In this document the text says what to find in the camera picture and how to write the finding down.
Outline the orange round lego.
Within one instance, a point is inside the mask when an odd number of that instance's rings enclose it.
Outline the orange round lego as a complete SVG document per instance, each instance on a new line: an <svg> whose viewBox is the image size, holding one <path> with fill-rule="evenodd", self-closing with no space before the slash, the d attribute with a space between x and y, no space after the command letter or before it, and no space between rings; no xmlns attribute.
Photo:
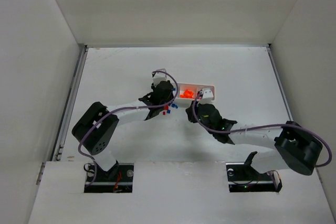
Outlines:
<svg viewBox="0 0 336 224"><path fill-rule="evenodd" d="M192 90L186 89L181 92L180 98L182 99L194 99L195 93Z"/></svg>

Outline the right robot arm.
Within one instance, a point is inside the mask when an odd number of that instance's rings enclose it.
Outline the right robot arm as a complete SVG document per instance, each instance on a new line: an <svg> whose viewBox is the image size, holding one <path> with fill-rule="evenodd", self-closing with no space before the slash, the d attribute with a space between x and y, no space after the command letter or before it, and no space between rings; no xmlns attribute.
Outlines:
<svg viewBox="0 0 336 224"><path fill-rule="evenodd" d="M294 121L272 129L253 129L235 120L223 118L212 104L192 102L185 110L191 123L204 125L206 131L222 144L265 147L252 151L244 164L263 174L271 170L291 169L310 176L322 150L322 143Z"/></svg>

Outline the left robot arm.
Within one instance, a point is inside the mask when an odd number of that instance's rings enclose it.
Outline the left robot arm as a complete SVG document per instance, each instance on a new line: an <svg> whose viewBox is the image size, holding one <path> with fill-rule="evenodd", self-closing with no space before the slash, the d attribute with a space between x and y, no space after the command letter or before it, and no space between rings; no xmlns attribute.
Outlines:
<svg viewBox="0 0 336 224"><path fill-rule="evenodd" d="M107 176L114 176L119 164L108 146L115 129L158 116L165 104L172 102L173 89L169 80L161 81L152 86L152 92L129 104L105 106L95 102L74 125L71 133L94 158L97 167Z"/></svg>

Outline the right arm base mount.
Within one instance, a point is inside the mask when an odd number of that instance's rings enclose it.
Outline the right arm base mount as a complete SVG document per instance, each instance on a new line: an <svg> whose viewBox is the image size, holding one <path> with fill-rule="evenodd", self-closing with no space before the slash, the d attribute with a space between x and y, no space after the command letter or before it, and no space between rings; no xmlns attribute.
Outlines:
<svg viewBox="0 0 336 224"><path fill-rule="evenodd" d="M279 193L282 180L276 170L259 173L251 167L257 152L251 152L244 162L226 163L228 189L230 193Z"/></svg>

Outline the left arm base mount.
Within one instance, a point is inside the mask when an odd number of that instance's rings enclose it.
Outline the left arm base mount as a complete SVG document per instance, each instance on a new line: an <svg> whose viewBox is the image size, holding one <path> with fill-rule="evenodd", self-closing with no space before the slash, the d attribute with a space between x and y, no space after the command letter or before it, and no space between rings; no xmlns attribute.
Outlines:
<svg viewBox="0 0 336 224"><path fill-rule="evenodd" d="M134 163L119 163L112 172L104 172L99 166L95 171L93 163L83 166L86 172L84 193L132 193Z"/></svg>

